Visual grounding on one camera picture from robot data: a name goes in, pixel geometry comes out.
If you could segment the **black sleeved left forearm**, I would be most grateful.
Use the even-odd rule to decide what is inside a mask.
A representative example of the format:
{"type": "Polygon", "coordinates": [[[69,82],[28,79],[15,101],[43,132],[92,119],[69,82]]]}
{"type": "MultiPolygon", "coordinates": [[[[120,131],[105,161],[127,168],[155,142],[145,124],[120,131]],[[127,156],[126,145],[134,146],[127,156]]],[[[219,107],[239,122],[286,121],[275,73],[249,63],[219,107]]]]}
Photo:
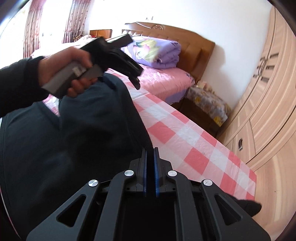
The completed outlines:
{"type": "Polygon", "coordinates": [[[43,59],[25,58],[1,69],[1,117],[48,97],[49,92],[41,88],[38,79],[43,59]]]}

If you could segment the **person's left hand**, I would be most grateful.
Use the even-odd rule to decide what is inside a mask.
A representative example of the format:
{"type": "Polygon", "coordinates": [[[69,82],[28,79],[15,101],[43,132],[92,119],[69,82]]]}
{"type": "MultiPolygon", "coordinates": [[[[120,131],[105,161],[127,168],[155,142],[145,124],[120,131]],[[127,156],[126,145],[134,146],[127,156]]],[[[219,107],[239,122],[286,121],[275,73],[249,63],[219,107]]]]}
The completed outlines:
{"type": "Polygon", "coordinates": [[[61,98],[75,98],[97,81],[90,53],[70,47],[40,60],[38,82],[43,90],[61,98]]]}

